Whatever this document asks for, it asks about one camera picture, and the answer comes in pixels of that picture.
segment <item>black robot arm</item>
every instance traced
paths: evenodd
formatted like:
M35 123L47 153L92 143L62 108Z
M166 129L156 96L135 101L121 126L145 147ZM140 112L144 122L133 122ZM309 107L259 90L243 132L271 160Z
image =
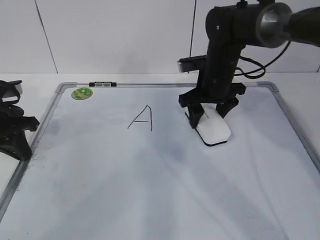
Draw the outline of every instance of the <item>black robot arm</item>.
M201 103L217 104L224 118L239 103L246 87L232 83L241 51L258 46L277 48L286 41L319 46L320 7L293 14L290 7L274 0L215 7L206 17L209 39L206 55L180 59L181 72L199 70L196 88L179 96L179 103L188 107L192 128L196 128L204 110Z

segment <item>white wall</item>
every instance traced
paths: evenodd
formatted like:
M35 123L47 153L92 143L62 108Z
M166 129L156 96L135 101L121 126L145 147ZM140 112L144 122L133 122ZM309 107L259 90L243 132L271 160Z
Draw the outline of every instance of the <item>white wall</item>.
M59 73L176 73L194 0L38 0Z
M192 55L206 53L205 18L237 0L197 0ZM283 0L294 12L320 0ZM176 73L189 56L195 0L37 0L59 73ZM0 73L55 73L34 0L0 1ZM263 64L281 48L247 46ZM255 68L240 61L246 70ZM268 72L316 72L320 48L292 43Z
M34 0L0 1L0 73L55 73Z
M206 16L215 6L234 5L237 0L197 0L196 15L194 22L194 37L192 55L204 55L207 52L208 37L205 29ZM293 12L320 6L320 0L278 0L288 4ZM267 49L262 47L247 46L242 51L242 56L249 57L267 64L273 60L282 50L281 48ZM273 65L267 68L271 73L283 72L316 72L320 64L320 48L293 42L287 52ZM253 70L257 67L250 63L239 61L243 70Z

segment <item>black clamp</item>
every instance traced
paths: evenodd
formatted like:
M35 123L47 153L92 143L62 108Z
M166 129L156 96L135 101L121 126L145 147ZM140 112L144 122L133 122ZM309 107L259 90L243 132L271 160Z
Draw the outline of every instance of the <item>black clamp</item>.
M21 83L21 80L12 82L0 80L0 152L25 161L32 155L25 131L35 132L39 122L34 116L24 116L24 110L14 105L21 97L16 89ZM4 101L7 96L16 99Z

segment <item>green sticker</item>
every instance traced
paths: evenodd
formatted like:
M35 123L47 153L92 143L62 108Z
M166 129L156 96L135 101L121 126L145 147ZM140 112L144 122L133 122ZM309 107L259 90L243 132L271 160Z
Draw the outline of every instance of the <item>green sticker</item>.
M94 91L92 91L88 87L82 87L74 90L71 94L71 97L75 100L85 100L90 98L94 94Z

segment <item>whiteboard eraser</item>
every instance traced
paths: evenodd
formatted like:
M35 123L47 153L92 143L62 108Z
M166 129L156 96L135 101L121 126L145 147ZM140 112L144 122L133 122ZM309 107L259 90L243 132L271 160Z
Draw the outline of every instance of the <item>whiteboard eraser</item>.
M231 130L227 123L212 104L202 103L201 105L204 114L195 129L196 132L208 147L225 144L231 136ZM186 108L185 114L189 118L188 108Z

